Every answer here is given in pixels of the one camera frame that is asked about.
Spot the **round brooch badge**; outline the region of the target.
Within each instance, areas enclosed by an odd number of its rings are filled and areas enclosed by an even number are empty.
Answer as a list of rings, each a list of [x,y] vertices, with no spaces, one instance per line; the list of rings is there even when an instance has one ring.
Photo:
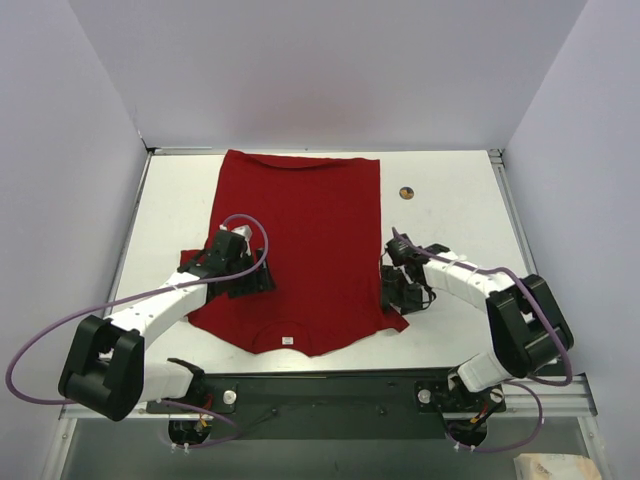
[[[400,189],[399,194],[403,199],[412,199],[414,191],[409,187],[403,187]]]

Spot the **red t-shirt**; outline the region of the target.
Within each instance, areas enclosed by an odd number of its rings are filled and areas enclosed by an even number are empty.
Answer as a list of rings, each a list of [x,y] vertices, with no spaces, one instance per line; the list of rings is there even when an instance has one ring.
[[[364,158],[270,156],[230,150],[219,171],[209,230],[230,215],[265,229],[276,288],[222,296],[189,322],[253,354],[291,348],[319,356],[408,322],[381,307],[380,163]]]

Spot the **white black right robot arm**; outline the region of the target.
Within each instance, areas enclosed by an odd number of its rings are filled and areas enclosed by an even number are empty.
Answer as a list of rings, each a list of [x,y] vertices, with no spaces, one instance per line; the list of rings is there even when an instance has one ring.
[[[451,390],[479,393],[515,378],[549,386],[571,383],[568,352],[574,337],[542,277],[482,268],[444,245],[419,247],[399,233],[384,254],[391,263],[380,266],[383,309],[403,315],[423,311],[442,291],[487,315],[492,347],[453,369]]]

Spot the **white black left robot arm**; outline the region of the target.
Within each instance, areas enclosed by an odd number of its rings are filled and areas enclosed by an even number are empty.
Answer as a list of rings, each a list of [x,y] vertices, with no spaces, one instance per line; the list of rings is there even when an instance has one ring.
[[[264,249],[252,230],[220,227],[210,247],[181,265],[161,288],[107,318],[89,315],[77,326],[58,391],[113,421],[145,401],[171,400],[183,411],[205,405],[205,373],[185,360],[149,360],[146,350],[179,320],[214,299],[272,291]]]

